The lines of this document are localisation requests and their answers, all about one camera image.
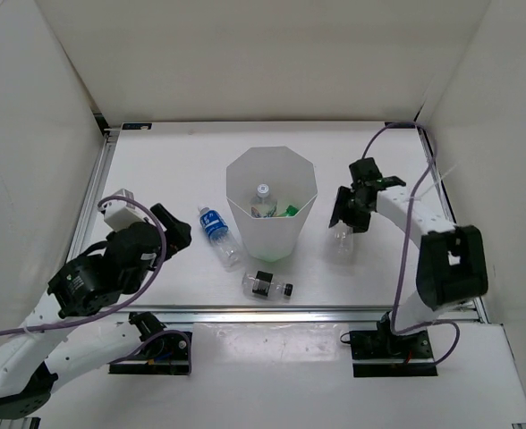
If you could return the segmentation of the clear bottle without label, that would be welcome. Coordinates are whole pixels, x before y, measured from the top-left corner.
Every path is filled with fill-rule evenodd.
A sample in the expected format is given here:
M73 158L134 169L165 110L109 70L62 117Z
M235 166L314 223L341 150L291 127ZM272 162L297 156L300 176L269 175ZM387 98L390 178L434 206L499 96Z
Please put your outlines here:
M334 228L335 250L343 257L348 257L354 250L353 227L339 222Z

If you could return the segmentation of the clear bottle blue label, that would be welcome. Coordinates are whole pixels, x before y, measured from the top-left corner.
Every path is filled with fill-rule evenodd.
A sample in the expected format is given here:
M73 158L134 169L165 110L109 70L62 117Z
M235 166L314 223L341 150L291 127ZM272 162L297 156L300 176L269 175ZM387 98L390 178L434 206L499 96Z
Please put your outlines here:
M198 206L199 223L212 249L225 268L232 268L241 262L239 244L228 228L221 214L209 206Z

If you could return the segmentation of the green plastic soda bottle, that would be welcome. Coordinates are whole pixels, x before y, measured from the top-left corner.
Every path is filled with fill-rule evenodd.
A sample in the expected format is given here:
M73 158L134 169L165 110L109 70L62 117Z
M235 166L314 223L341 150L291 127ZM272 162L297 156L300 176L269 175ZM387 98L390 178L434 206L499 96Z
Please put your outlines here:
M289 205L283 212L279 213L277 217L293 217L296 216L299 209L296 206Z

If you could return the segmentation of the clear bottle black label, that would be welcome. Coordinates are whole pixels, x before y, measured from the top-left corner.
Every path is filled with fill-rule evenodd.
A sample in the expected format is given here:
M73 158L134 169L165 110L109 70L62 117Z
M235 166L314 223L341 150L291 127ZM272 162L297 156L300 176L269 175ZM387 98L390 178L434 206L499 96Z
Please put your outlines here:
M242 287L248 295L258 299L289 299L293 294L293 285L278 281L272 273L257 271L245 273Z

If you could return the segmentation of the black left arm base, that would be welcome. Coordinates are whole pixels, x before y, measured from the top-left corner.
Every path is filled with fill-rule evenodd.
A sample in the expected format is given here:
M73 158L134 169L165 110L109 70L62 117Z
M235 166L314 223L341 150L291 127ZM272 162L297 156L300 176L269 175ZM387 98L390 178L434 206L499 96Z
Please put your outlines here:
M110 363L109 374L191 375L192 331L171 329L150 312L131 312L128 321L139 330L141 345Z

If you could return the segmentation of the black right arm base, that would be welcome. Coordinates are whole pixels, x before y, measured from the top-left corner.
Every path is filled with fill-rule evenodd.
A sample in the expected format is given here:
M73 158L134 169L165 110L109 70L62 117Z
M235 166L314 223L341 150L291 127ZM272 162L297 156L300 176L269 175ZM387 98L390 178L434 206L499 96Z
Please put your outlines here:
M376 323L374 330L344 332L339 340L351 347L354 378L437 376L428 331L394 335L388 315Z

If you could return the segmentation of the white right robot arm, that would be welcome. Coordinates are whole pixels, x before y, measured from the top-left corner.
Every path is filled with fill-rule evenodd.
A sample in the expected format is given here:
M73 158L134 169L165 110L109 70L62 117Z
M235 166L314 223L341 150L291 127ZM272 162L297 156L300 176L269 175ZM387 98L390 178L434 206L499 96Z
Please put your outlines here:
M372 157L355 161L349 170L352 184L338 189L329 226L343 223L353 233L365 233L372 215L381 215L404 233L401 271L409 246L419 251L416 290L401 301L400 273L386 318L388 329L378 335L381 351L397 358L411 346L410 335L434 324L447 309L488 292L482 234L474 225L460 226L434 213L411 194L405 181L383 176Z

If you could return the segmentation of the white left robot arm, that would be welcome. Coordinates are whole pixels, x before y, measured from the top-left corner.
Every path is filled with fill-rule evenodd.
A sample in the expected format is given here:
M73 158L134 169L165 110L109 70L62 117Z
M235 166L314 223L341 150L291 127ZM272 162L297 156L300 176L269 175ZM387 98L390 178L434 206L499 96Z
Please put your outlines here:
M132 312L109 332L67 344L81 325L116 312L122 296L137 298L162 264L191 244L190 225L160 204L105 202L100 211L111 232L63 265L21 326L3 333L0 420L29 416L58 389L101 366L126 362L152 374L155 365L190 356L190 335L168 329L150 312Z

